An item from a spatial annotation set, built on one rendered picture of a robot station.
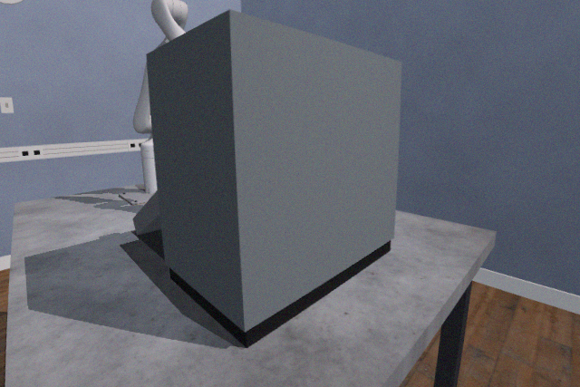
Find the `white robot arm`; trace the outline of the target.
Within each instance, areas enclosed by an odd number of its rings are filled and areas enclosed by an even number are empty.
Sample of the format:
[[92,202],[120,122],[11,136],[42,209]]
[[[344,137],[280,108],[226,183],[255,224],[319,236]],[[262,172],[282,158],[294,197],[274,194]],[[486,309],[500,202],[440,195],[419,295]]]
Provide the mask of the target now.
[[[166,35],[157,48],[185,33],[184,28],[189,13],[185,2],[180,0],[152,0],[151,13],[161,31]],[[141,143],[140,152],[145,192],[155,193],[157,191],[157,183],[153,154],[147,63],[140,97],[134,112],[133,127],[138,133],[150,133],[150,138]]]

